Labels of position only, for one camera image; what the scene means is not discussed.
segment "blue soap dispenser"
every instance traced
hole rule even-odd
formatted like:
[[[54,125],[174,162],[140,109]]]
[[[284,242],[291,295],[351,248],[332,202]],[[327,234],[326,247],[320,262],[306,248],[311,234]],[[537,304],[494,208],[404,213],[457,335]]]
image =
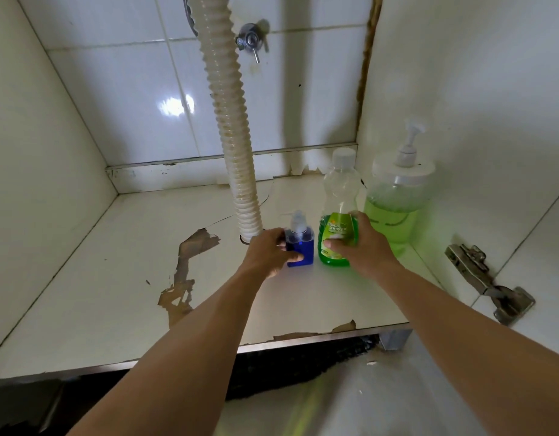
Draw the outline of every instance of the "blue soap dispenser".
[[[296,210],[291,215],[291,225],[285,230],[285,245],[288,251],[298,251],[304,255],[301,262],[288,263],[289,267],[303,266],[314,262],[314,231],[308,226],[305,214]]]

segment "green liquid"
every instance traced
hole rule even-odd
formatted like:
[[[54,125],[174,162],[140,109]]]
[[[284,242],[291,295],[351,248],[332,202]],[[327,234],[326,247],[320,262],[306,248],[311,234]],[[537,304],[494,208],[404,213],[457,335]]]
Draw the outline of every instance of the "green liquid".
[[[326,228],[327,220],[330,216],[322,216],[319,220],[319,232],[318,232],[318,257],[322,263],[328,264],[330,266],[350,266],[350,263],[346,259],[330,259],[324,254],[322,254],[322,235],[324,234],[324,229]],[[352,217],[352,226],[354,227],[354,242],[358,241],[358,222],[354,217]]]
[[[379,208],[370,200],[366,200],[364,212],[370,219],[370,225],[386,236],[395,256],[401,255],[411,238],[418,210],[410,213],[398,213]]]

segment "faucet handle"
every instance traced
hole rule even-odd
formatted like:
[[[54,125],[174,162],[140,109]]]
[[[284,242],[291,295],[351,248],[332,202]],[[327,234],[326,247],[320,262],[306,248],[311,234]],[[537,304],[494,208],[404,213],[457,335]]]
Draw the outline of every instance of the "faucet handle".
[[[253,52],[255,62],[259,64],[259,54],[257,50],[263,45],[263,34],[257,24],[248,22],[243,25],[239,31],[239,35],[235,38],[239,50],[249,50]]]

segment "blue liquid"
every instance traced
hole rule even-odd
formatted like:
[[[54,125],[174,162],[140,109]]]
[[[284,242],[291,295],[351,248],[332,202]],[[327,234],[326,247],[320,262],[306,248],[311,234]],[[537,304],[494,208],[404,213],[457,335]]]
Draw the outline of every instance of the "blue liquid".
[[[314,262],[314,231],[311,227],[308,226],[301,234],[285,230],[285,246],[288,251],[297,251],[304,255],[301,262],[288,263],[289,267],[304,266]]]

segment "hand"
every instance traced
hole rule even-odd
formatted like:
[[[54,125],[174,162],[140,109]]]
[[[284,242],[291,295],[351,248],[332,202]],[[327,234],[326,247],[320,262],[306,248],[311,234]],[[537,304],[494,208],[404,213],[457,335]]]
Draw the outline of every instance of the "hand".
[[[358,242],[348,246],[341,240],[324,240],[324,245],[342,254],[350,266],[366,278],[377,279],[379,270],[402,265],[396,259],[386,237],[372,228],[368,216],[360,211],[351,212],[358,221]]]
[[[283,228],[264,230],[251,239],[239,270],[257,270],[265,278],[274,277],[287,262],[300,262],[304,256],[296,251],[285,250]]]

